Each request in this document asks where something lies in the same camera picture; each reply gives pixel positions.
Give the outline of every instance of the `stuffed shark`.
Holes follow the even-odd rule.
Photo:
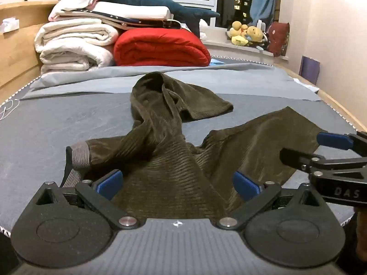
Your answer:
[[[211,17],[220,17],[220,14],[209,9],[185,7],[171,0],[100,0],[103,2],[135,5],[135,6],[166,6],[173,14],[174,19],[186,23],[187,27],[200,38],[199,21]]]

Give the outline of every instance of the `yellow plush toy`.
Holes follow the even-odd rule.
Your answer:
[[[264,45],[264,41],[267,41],[266,36],[261,31],[261,29],[257,27],[248,27],[246,33],[243,35],[248,40],[248,45],[250,47],[255,47],[259,50],[264,50],[262,46]]]
[[[244,47],[248,43],[248,40],[243,38],[241,35],[232,37],[231,41],[234,45],[239,45],[240,47]]]
[[[247,28],[247,25],[242,25],[239,21],[232,23],[232,28],[227,31],[227,35],[234,45],[244,46],[248,43],[248,40],[245,39]]]
[[[251,38],[248,40],[252,42],[262,42],[262,38],[264,36],[263,32],[259,28],[252,26],[248,27],[246,34]]]

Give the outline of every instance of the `white string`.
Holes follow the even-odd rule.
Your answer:
[[[17,101],[17,102],[18,102],[18,104],[17,104],[16,106],[14,106],[14,107],[13,107],[13,105],[14,105],[14,101]],[[6,107],[6,104],[7,104],[8,102],[11,102],[11,106],[10,106],[9,108],[7,108],[7,107]],[[8,100],[7,102],[5,102],[5,103],[4,103],[4,109],[3,109],[3,111],[2,111],[2,112],[0,112],[0,115],[2,115],[2,116],[1,116],[1,118],[0,118],[0,121],[1,121],[1,120],[3,120],[3,119],[5,119],[8,115],[10,115],[10,114],[11,114],[11,112],[12,112],[13,110],[15,110],[15,109],[19,106],[19,103],[20,103],[20,100],[19,100],[19,99],[10,99],[10,100]]]

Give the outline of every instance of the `red comforter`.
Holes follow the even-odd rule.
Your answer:
[[[185,29],[137,28],[122,34],[113,49],[117,66],[208,66],[210,54]]]

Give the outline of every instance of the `gray blanket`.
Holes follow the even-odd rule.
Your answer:
[[[253,63],[212,67],[105,67],[86,72],[53,72],[34,82],[24,99],[85,92],[130,93],[137,80],[152,71],[164,72],[216,94],[320,100],[318,95],[294,82],[284,70]]]

